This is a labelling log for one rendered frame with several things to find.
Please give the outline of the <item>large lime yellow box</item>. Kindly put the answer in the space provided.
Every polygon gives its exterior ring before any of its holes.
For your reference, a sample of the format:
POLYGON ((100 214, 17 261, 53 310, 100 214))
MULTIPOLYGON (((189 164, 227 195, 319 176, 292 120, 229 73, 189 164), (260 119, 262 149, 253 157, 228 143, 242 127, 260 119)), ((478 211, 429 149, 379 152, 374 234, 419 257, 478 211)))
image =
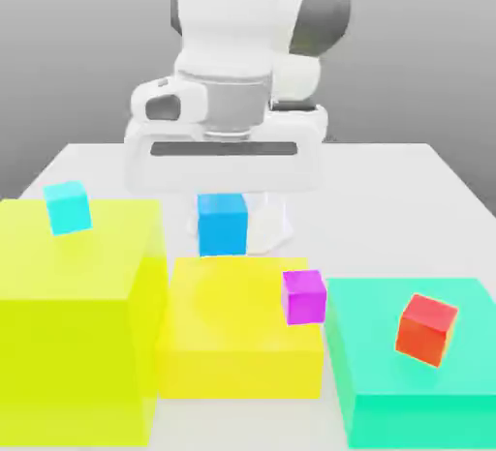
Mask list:
POLYGON ((142 446, 167 262, 161 205, 94 199, 53 236, 45 204, 0 201, 0 446, 142 446))

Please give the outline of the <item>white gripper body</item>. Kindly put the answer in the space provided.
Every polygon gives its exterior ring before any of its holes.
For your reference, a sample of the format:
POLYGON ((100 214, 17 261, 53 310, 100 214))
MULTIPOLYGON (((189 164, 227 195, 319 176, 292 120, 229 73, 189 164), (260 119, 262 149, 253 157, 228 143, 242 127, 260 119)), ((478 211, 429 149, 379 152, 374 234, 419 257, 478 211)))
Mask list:
POLYGON ((207 135, 199 124, 133 123, 125 137, 125 181, 136 194, 308 191, 321 180, 328 116, 269 110, 247 136, 207 135))

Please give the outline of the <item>small magenta cube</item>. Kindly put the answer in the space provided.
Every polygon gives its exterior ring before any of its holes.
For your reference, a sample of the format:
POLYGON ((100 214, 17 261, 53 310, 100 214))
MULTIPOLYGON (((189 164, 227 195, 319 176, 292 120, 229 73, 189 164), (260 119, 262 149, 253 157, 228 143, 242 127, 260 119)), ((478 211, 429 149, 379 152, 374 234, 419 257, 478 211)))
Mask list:
POLYGON ((327 290, 319 270, 282 273, 281 302, 289 325, 322 324, 326 298, 327 290))

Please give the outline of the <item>small blue cube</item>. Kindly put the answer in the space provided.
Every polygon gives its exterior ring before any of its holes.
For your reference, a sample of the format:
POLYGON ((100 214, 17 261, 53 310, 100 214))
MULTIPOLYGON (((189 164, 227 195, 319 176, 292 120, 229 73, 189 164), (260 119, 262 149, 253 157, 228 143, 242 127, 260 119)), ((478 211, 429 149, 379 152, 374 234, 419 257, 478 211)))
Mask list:
POLYGON ((197 196, 200 256, 244 256, 248 210, 242 194, 197 196))

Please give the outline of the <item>large turquoise box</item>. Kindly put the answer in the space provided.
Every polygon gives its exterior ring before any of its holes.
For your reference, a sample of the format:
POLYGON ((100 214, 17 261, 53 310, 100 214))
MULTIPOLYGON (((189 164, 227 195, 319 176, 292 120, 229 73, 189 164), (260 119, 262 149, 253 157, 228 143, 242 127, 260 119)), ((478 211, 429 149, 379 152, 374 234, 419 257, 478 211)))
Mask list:
POLYGON ((496 303, 469 278, 330 278, 326 340, 348 444, 496 449, 496 303), (458 310, 438 368, 395 349, 416 294, 458 310))

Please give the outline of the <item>small cyan cube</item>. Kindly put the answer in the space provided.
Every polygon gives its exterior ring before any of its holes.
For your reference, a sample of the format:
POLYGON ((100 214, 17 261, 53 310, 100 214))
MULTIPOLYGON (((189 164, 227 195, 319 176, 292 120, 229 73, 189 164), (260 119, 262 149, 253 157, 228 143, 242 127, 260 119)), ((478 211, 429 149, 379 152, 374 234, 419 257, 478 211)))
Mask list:
POLYGON ((54 236, 92 227, 88 195, 80 181, 46 185, 43 194, 51 233, 54 236))

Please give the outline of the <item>small red cube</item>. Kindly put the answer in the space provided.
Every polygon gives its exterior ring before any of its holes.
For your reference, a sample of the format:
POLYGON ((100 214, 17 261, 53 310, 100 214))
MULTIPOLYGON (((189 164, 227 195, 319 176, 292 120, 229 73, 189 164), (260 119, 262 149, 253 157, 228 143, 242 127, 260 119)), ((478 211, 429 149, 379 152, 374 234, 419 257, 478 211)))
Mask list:
POLYGON ((440 368, 450 346, 458 312, 455 306, 415 293, 399 319, 395 349, 440 368))

